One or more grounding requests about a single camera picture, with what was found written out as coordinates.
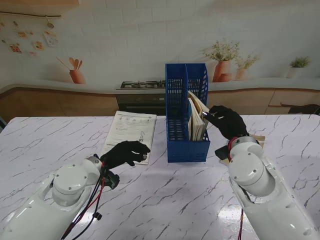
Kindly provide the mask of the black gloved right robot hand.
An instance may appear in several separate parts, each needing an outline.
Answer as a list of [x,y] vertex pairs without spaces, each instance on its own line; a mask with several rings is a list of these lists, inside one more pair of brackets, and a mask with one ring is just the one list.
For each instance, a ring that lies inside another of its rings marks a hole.
[[202,116],[219,129],[220,133],[229,141],[234,138],[249,136],[243,118],[234,110],[223,105],[213,106]]

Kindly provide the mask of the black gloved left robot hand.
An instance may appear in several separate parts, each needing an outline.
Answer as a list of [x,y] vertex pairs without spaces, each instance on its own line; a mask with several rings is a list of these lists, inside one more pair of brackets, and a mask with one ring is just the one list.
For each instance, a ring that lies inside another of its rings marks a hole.
[[147,159],[151,150],[147,145],[139,141],[122,141],[115,145],[107,153],[100,157],[100,160],[108,169],[113,169],[125,163],[131,167],[135,166],[135,162],[141,163]]

